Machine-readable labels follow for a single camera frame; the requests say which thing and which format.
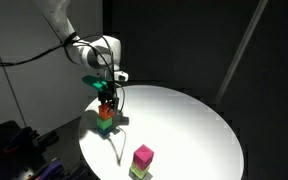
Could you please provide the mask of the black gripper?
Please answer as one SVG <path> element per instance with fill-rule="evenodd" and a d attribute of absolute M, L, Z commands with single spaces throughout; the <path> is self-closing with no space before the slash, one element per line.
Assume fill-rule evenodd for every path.
<path fill-rule="evenodd" d="M 98 100 L 102 102 L 101 108 L 103 111 L 107 111 L 110 108 L 109 102 L 112 102 L 113 110 L 118 111 L 119 98 L 117 97 L 115 87 L 108 87 L 99 91 Z"/>

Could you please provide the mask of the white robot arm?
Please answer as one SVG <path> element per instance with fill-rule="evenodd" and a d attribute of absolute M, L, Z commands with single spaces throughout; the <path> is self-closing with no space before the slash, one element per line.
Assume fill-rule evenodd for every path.
<path fill-rule="evenodd" d="M 55 32 L 68 59 L 78 65 L 97 70 L 97 77 L 87 75 L 82 81 L 96 89 L 98 100 L 112 110 L 118 108 L 117 82 L 126 82 L 129 76 L 120 69 L 121 42 L 111 36 L 97 35 L 97 40 L 79 37 L 67 16 L 71 0 L 33 0 Z"/>

